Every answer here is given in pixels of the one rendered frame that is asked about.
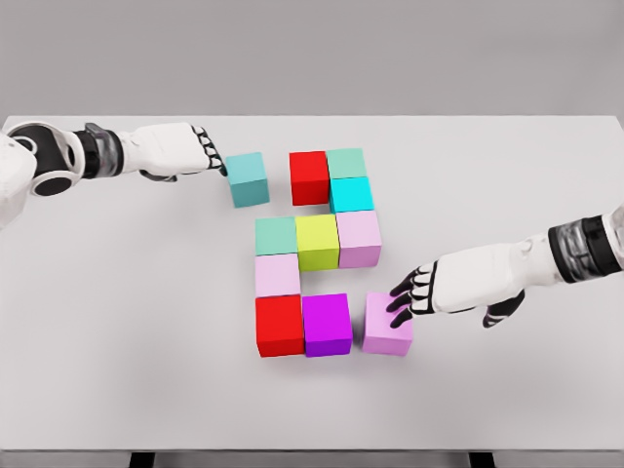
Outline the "purple cube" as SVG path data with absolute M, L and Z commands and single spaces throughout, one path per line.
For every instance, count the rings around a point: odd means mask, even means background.
M 307 358 L 351 352 L 353 330 L 346 292 L 305 295 L 302 313 Z

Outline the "cyan cube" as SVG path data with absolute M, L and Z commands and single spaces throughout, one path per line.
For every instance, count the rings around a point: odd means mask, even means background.
M 366 176 L 330 180 L 330 210 L 333 214 L 373 209 L 370 181 Z

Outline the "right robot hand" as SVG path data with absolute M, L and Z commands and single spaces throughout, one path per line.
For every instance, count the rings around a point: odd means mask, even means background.
M 514 273 L 511 247 L 504 244 L 450 253 L 418 266 L 394 289 L 386 307 L 396 329 L 415 316 L 456 314 L 484 306 L 488 329 L 511 316 L 525 300 Z

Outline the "yellow cube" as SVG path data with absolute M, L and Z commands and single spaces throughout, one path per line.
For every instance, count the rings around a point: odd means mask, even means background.
M 294 221 L 299 270 L 337 269 L 340 245 L 335 215 L 296 216 Z

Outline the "light pink cube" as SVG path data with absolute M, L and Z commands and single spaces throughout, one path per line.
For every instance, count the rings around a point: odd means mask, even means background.
M 259 255 L 254 261 L 256 297 L 301 293 L 296 253 Z
M 382 247 L 376 211 L 338 213 L 336 224 L 339 238 L 338 267 L 376 266 Z

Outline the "mint green cube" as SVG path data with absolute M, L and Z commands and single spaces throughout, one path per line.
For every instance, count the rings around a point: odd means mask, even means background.
M 365 177 L 367 175 L 362 148 L 339 148 L 326 151 L 330 179 Z
M 255 254 L 296 254 L 297 240 L 293 216 L 258 218 L 254 224 Z

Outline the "teal cube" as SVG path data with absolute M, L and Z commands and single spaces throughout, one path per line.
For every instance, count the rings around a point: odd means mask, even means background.
M 270 202 L 267 174 L 260 152 L 228 156 L 225 166 L 235 208 Z

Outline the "orchid pink cube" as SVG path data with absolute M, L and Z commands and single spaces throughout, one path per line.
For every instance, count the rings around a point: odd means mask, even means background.
M 393 298 L 386 292 L 368 292 L 364 315 L 362 350 L 369 354 L 406 356 L 413 342 L 412 321 L 396 329 L 391 323 L 398 312 L 388 313 L 386 307 Z

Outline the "red cube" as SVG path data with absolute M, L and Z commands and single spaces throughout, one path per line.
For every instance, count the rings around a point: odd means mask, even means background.
M 292 204 L 325 205 L 329 202 L 330 175 L 325 151 L 289 154 Z
M 255 300 L 255 341 L 262 358 L 304 353 L 300 294 Z

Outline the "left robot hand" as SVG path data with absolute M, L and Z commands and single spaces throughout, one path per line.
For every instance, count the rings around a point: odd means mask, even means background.
M 140 127 L 130 135 L 126 171 L 152 180 L 176 181 L 179 176 L 228 171 L 205 128 L 189 123 Z

